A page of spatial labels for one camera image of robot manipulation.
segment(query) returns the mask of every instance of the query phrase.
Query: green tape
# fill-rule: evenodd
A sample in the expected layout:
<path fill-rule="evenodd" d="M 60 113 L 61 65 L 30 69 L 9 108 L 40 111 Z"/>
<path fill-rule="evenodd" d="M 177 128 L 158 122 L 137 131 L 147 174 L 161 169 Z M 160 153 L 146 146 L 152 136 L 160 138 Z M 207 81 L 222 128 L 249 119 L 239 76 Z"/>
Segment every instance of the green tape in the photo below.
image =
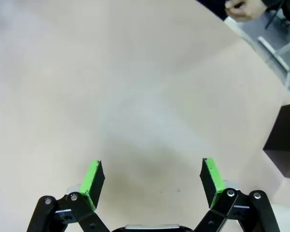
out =
<path fill-rule="evenodd" d="M 212 158 L 207 158 L 205 160 L 205 162 L 206 162 L 207 168 L 210 172 L 210 175 L 212 177 L 212 180 L 213 180 L 215 188 L 216 188 L 216 193 L 214 195 L 212 204 L 210 206 L 210 208 L 212 208 L 216 204 L 220 193 L 223 190 L 225 190 L 227 187 L 226 187 L 225 183 L 223 182 L 223 179 L 220 176 L 219 170 L 218 170 L 217 166 L 215 165 L 214 160 Z"/>
<path fill-rule="evenodd" d="M 96 207 L 95 205 L 93 204 L 92 202 L 92 199 L 90 198 L 89 196 L 89 192 L 90 192 L 90 189 L 91 189 L 91 186 L 92 186 L 92 182 L 95 178 L 95 175 L 96 175 L 96 172 L 97 172 L 97 169 L 98 169 L 98 165 L 99 165 L 99 161 L 92 161 L 90 163 L 90 166 L 86 172 L 86 176 L 85 176 L 85 179 L 79 189 L 79 192 L 83 195 L 83 196 L 87 196 L 88 198 L 88 201 L 89 201 L 89 204 L 90 204 L 90 207 L 93 211 L 96 210 Z"/>

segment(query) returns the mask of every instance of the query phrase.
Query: black sleeve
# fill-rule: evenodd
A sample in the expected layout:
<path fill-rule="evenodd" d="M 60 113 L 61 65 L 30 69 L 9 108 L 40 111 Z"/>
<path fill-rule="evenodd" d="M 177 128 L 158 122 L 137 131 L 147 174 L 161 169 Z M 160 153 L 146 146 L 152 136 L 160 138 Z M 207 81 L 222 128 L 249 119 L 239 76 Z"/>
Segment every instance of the black sleeve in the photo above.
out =
<path fill-rule="evenodd" d="M 267 7 L 271 7 L 276 4 L 279 4 L 282 0 L 262 0 L 262 1 Z"/>

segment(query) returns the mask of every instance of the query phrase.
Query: silver bolt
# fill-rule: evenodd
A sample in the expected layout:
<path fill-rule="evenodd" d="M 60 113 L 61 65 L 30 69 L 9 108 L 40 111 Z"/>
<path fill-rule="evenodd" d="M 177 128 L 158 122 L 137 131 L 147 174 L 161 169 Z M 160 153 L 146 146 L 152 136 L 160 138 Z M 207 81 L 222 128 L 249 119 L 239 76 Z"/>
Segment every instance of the silver bolt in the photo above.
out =
<path fill-rule="evenodd" d="M 71 200 L 72 200 L 72 201 L 76 201 L 76 199 L 77 199 L 77 195 L 76 195 L 76 194 L 73 194 L 73 195 L 71 196 Z"/>
<path fill-rule="evenodd" d="M 234 193 L 233 190 L 228 190 L 228 191 L 227 191 L 227 195 L 228 195 L 229 197 L 233 197 L 233 196 L 235 195 L 235 193 Z"/>
<path fill-rule="evenodd" d="M 45 199 L 45 204 L 50 204 L 52 202 L 52 199 L 50 199 L 49 197 Z"/>
<path fill-rule="evenodd" d="M 256 199 L 260 199 L 260 198 L 261 198 L 261 195 L 260 195 L 258 192 L 255 192 L 255 193 L 253 194 L 253 196 L 254 196 L 254 198 L 256 198 Z"/>

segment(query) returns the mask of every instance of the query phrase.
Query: person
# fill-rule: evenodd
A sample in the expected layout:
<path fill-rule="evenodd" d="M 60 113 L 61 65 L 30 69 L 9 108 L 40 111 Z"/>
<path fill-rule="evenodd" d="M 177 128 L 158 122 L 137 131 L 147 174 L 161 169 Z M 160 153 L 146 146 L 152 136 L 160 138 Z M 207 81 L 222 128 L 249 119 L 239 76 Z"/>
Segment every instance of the person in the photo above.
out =
<path fill-rule="evenodd" d="M 197 0 L 220 19 L 228 16 L 238 22 L 246 22 L 260 17 L 267 8 L 282 0 Z"/>

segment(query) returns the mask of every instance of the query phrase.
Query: white table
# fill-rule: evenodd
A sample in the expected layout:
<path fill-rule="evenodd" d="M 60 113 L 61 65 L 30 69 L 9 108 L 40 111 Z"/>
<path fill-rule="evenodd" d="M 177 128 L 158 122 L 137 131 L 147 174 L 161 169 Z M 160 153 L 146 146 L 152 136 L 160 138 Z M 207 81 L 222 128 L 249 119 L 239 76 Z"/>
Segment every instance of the white table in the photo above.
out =
<path fill-rule="evenodd" d="M 0 232 L 25 231 L 37 200 L 61 198 L 97 159 L 110 229 L 194 228 L 202 157 L 272 198 L 284 178 L 262 147 L 286 99 L 194 0 L 0 1 Z"/>

